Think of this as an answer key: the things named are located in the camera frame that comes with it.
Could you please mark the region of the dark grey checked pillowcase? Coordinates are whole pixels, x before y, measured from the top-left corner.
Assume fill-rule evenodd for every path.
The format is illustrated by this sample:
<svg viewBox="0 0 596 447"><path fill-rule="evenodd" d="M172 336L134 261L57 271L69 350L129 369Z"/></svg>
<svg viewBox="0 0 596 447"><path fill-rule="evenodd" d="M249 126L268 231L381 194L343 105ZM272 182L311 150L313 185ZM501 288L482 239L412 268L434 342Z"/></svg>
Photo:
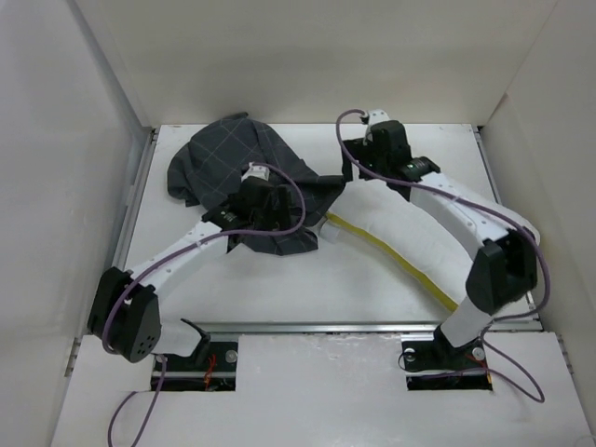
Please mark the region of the dark grey checked pillowcase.
<svg viewBox="0 0 596 447"><path fill-rule="evenodd" d="M169 163L168 193L187 207L210 211L238 190L241 170L251 162L275 166L294 180L305 199L305 221L288 236L245 236L244 245L277 256L317 250L318 238L310 228L344 191L343 177L318 175L270 126L245 112L212 122L190 138Z"/></svg>

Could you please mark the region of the white pillow with yellow piping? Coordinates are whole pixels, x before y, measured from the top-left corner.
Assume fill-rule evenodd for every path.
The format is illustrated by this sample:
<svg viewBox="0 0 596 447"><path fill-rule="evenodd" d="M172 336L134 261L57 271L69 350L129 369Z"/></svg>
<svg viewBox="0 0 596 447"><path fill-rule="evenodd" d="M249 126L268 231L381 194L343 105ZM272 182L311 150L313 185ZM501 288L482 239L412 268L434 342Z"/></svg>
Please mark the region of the white pillow with yellow piping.
<svg viewBox="0 0 596 447"><path fill-rule="evenodd" d="M472 264L465 249L379 180L348 183L320 234L356 249L339 260L334 295L342 320L435 322L465 297Z"/></svg>

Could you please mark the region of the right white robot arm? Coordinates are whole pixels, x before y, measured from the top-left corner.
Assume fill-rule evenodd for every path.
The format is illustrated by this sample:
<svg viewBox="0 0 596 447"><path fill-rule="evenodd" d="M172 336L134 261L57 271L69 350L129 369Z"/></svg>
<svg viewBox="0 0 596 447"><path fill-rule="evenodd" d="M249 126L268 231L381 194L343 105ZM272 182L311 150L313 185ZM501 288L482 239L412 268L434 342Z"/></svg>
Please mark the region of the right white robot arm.
<svg viewBox="0 0 596 447"><path fill-rule="evenodd" d="M339 141L343 164L358 168L364 180L384 182L434 218L472 261L465 299L435 330L431 345L439 365L454 366L465 356L465 346L481 336L503 307L535 288L535 236L503 211L462 196L428 157L414 157L399 121L381 110L364 112L360 120L367 127L364 137Z"/></svg>

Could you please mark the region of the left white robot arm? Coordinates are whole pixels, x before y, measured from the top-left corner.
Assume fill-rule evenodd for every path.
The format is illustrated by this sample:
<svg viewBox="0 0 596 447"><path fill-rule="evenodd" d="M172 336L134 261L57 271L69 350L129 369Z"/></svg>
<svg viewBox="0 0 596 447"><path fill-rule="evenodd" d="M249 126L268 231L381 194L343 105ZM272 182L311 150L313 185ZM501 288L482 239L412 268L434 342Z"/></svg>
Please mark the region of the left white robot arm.
<svg viewBox="0 0 596 447"><path fill-rule="evenodd" d="M128 270L112 266L103 272L87 328L109 352L131 363L175 356L184 367L198 369L208 360L210 335L189 318L162 318L161 306L202 266L246 237L286 235L290 229L290 191L249 177L158 255Z"/></svg>

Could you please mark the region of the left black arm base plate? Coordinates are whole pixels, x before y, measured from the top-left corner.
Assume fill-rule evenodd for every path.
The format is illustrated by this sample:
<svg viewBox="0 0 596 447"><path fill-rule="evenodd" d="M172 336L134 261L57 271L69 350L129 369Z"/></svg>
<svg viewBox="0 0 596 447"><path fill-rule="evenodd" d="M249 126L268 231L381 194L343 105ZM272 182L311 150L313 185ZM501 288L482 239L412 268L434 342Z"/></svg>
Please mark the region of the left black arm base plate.
<svg viewBox="0 0 596 447"><path fill-rule="evenodd" d="M167 355L167 369L161 387L170 392L228 392L236 390L238 339L215 340L199 363Z"/></svg>

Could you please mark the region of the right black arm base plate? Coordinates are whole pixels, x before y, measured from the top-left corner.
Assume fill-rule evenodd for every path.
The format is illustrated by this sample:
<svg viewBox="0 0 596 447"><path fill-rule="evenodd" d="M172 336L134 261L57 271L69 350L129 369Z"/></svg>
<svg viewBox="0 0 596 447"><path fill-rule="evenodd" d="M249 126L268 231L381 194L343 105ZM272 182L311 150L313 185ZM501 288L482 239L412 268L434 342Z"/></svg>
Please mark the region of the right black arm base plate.
<svg viewBox="0 0 596 447"><path fill-rule="evenodd" d="M492 391L480 340L451 349L435 340L402 339L398 365L409 391Z"/></svg>

